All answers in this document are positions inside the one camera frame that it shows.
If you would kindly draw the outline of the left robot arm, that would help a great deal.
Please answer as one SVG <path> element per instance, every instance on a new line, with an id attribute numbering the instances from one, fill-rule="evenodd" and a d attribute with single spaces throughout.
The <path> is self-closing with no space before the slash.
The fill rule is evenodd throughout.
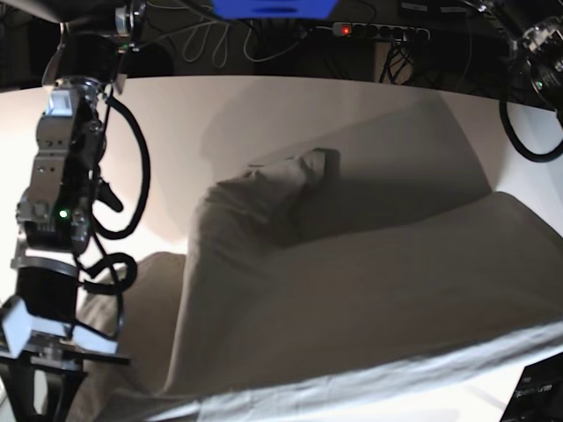
<path id="1" fill-rule="evenodd" d="M 501 124 L 520 156 L 532 163 L 550 163 L 562 156 L 562 145 L 545 153 L 529 150 L 516 134 L 508 115 L 508 95 L 521 74 L 542 101 L 562 121 L 562 2 L 561 1 L 466 1 L 474 10 L 489 15 L 513 43 L 515 59 L 509 66 L 499 99 Z"/>

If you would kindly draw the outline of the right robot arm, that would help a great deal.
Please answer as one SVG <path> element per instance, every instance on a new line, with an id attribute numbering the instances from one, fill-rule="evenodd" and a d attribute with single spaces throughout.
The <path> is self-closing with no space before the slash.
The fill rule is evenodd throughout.
<path id="1" fill-rule="evenodd" d="M 86 378 L 88 360 L 128 363 L 117 352 L 116 334 L 105 334 L 77 318 L 77 295 L 105 295 L 124 306 L 137 276 L 125 253 L 103 253 L 89 267 L 79 257 L 90 243 L 121 240 L 136 229 L 150 189 L 150 156 L 143 132 L 118 100 L 128 53 L 142 33 L 143 1 L 17 1 L 14 7 L 56 23 L 59 45 L 42 83 L 48 104 L 36 128 L 37 153 L 29 186 L 16 208 L 18 240 L 11 261 L 16 289 L 1 308 L 1 381 L 18 421 L 63 421 Z M 92 207 L 115 212 L 121 201 L 102 178 L 107 114 L 129 124 L 141 156 L 142 183 L 125 229 L 103 229 Z"/>

